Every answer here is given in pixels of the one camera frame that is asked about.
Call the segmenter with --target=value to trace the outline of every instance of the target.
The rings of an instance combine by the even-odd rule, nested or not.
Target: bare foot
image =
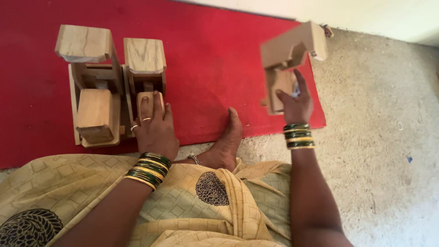
[[[236,151],[242,139],[242,125],[235,108],[229,107],[229,123],[223,135],[204,153],[197,155],[203,166],[212,169],[233,171],[236,163]],[[175,163],[194,163],[193,160],[181,160]]]

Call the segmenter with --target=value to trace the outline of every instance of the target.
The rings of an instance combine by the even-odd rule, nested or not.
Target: wooden furniture model
[[[153,91],[159,91],[162,107],[166,93],[166,59],[163,42],[152,39],[124,38],[123,45],[131,93],[137,95],[137,115],[140,116],[140,102],[143,97],[149,98],[149,110],[152,114]]]
[[[61,25],[55,53],[71,63],[68,71],[76,145],[112,146],[121,138],[133,137],[125,131],[130,127],[131,98],[110,30]],[[111,64],[97,64],[107,59]]]
[[[327,57],[324,30],[313,22],[303,23],[261,45],[267,87],[267,99],[261,105],[267,106],[270,115],[284,113],[284,105],[275,92],[281,89],[293,93],[297,79],[292,71],[304,64],[307,54],[318,60]]]

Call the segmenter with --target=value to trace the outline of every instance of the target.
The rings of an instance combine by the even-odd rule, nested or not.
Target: woman's right hand
[[[140,102],[140,117],[146,119],[140,121],[137,118],[131,123],[135,126],[133,129],[137,138],[139,153],[157,153],[163,155],[171,161],[177,157],[180,142],[174,134],[174,123],[171,111],[171,105],[168,103],[163,112],[162,101],[157,91],[154,91],[153,113],[149,112],[148,97],[143,97]]]
[[[298,70],[294,70],[299,83],[300,95],[293,98],[282,90],[276,90],[277,97],[284,104],[284,118],[287,124],[308,123],[313,113],[313,99],[309,95],[306,81]]]

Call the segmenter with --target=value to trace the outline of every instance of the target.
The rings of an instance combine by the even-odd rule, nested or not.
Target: red mat
[[[265,96],[259,45],[298,22],[166,0],[3,0],[0,23],[0,168],[54,154],[137,151],[135,140],[75,146],[68,63],[54,53],[60,24],[110,29],[121,63],[124,37],[163,40],[165,102],[182,145],[216,140],[229,106],[240,115],[244,137],[279,133],[284,125],[282,116],[259,106]],[[300,71],[314,99],[311,126],[323,127],[310,62]]]

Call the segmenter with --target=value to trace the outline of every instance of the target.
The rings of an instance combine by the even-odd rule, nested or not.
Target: woman's left hand
[[[160,95],[154,91],[153,113],[148,110],[148,97],[143,97],[140,103],[140,118],[147,119],[140,121],[137,118],[131,123],[134,127],[133,132],[137,138],[139,153],[158,153],[165,156],[171,161],[177,157],[180,141],[174,134],[174,123],[171,111],[171,105],[165,106],[163,114],[162,102]]]

